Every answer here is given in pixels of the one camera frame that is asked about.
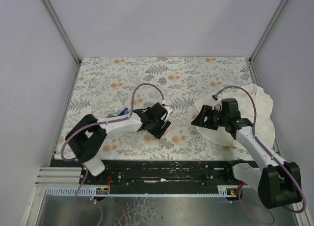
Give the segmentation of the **blue stapler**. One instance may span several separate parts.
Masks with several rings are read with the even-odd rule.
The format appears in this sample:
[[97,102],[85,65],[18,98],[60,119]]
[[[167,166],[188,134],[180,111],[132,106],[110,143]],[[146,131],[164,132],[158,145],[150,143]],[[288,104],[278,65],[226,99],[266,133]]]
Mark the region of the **blue stapler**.
[[[117,114],[117,116],[126,115],[126,114],[128,114],[128,112],[129,112],[129,110],[128,110],[127,108],[125,108],[125,109],[123,109],[121,112],[119,112],[119,113]],[[107,116],[107,118],[112,118],[112,117],[115,117],[115,115],[109,114],[109,115]]]

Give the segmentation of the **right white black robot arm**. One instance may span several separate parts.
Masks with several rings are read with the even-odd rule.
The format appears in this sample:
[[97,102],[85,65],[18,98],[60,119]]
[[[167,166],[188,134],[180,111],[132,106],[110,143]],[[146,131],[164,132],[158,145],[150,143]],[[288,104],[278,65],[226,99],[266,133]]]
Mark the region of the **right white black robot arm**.
[[301,188],[301,173],[294,162],[286,162],[271,148],[267,148],[253,133],[253,124],[242,118],[236,99],[223,99],[221,110],[203,105],[193,126],[218,130],[223,127],[235,140],[244,146],[258,165],[248,163],[233,166],[234,178],[255,189],[267,209],[304,202]]

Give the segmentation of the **red white staple box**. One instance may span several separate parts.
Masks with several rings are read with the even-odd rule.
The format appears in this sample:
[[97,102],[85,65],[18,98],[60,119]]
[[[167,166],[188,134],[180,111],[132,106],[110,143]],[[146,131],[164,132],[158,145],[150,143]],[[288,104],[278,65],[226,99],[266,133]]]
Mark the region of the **red white staple box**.
[[173,124],[170,123],[169,126],[167,127],[167,129],[165,130],[164,135],[167,134],[172,127],[173,127]]

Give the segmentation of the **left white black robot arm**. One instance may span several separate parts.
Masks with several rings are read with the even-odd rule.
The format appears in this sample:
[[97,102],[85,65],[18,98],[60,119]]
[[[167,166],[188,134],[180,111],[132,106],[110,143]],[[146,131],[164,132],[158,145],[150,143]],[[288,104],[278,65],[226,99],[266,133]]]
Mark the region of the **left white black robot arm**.
[[69,145],[78,163],[86,167],[91,175],[98,176],[105,171],[105,165],[97,153],[106,138],[146,131],[160,139],[171,126],[168,118],[172,112],[171,107],[157,102],[152,107],[102,120],[88,114],[68,133],[65,144]]

